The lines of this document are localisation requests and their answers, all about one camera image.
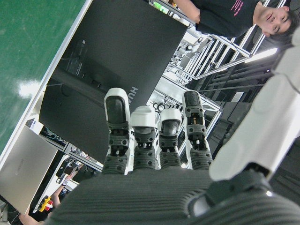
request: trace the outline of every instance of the man's arm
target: man's arm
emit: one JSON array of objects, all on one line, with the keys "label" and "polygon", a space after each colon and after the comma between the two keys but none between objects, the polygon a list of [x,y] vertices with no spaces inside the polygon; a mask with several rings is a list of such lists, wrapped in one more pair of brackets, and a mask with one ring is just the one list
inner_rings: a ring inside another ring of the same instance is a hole
[{"label": "man's arm", "polygon": [[200,23],[200,9],[198,9],[190,0],[173,0],[184,14],[194,21]]},{"label": "man's arm", "polygon": [[44,223],[43,221],[36,221],[34,218],[28,215],[28,212],[26,212],[26,214],[20,214],[19,219],[23,225],[42,225]]},{"label": "man's arm", "polygon": [[57,207],[60,205],[60,198],[58,196],[72,177],[73,177],[72,174],[67,176],[63,181],[63,183],[58,187],[58,189],[56,189],[56,191],[54,191],[53,194],[51,195],[51,200],[53,201],[52,203],[53,207]]}]

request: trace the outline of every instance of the robotic hand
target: robotic hand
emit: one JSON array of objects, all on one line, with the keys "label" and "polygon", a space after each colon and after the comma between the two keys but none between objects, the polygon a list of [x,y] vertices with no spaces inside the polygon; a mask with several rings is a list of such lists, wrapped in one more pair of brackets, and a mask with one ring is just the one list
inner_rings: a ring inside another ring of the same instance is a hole
[{"label": "robotic hand", "polygon": [[[208,170],[212,162],[206,141],[204,110],[199,93],[187,91],[183,96],[184,126],[187,142],[188,167]],[[129,114],[128,98],[123,89],[112,88],[105,96],[105,114],[110,131],[109,150],[103,174],[124,174],[128,166],[129,129],[134,130],[134,170],[140,168],[164,169],[180,166],[177,138],[181,124],[178,109],[164,109],[160,122],[155,124],[155,114],[147,106],[138,107]],[[159,131],[159,147],[154,141],[156,127]]]},{"label": "robotic hand", "polygon": [[[300,224],[300,207],[274,193],[269,179],[300,133],[300,29],[256,97],[248,115],[214,161],[206,141],[199,94],[185,92],[184,125],[189,169],[177,154],[177,110],[158,123],[148,107],[129,114],[124,90],[105,97],[110,130],[102,174],[82,182],[45,222],[66,224],[289,225]],[[128,164],[129,129],[135,134],[134,169]],[[161,169],[156,169],[156,156]]]}]

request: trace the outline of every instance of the pink print on shirt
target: pink print on shirt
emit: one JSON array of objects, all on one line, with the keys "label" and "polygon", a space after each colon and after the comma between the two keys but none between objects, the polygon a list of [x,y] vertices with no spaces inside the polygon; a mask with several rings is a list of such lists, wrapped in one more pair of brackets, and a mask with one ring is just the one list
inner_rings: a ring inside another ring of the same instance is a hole
[{"label": "pink print on shirt", "polygon": [[235,12],[234,16],[236,16],[237,14],[239,14],[239,11],[243,5],[244,5],[244,3],[241,0],[236,0],[235,4],[233,5],[233,7],[231,8],[230,11],[232,11],[234,9],[234,12]]}]

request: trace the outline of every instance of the black t-shirt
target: black t-shirt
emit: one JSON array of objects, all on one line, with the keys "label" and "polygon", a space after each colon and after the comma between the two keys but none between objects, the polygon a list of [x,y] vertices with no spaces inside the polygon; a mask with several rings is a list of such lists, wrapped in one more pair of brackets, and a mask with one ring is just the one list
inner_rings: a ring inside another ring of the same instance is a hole
[{"label": "black t-shirt", "polygon": [[200,9],[202,33],[238,37],[253,26],[253,13],[259,0],[191,0]]}]

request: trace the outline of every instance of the fluorescent light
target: fluorescent light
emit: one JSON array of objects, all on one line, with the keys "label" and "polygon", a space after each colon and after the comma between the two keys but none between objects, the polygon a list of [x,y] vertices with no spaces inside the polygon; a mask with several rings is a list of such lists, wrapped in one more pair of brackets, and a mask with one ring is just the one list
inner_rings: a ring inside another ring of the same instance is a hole
[{"label": "fluorescent light", "polygon": [[262,58],[265,58],[265,57],[268,57],[270,55],[273,55],[276,52],[277,52],[277,48],[272,48],[272,49],[266,50],[264,52],[258,53],[256,55],[252,56],[251,58],[247,59],[245,61],[245,63],[252,62],[254,60],[260,60]]},{"label": "fluorescent light", "polygon": [[228,67],[223,68],[223,69],[220,69],[218,72],[222,72],[222,71],[225,71],[225,70],[227,70],[227,69],[228,69]]}]

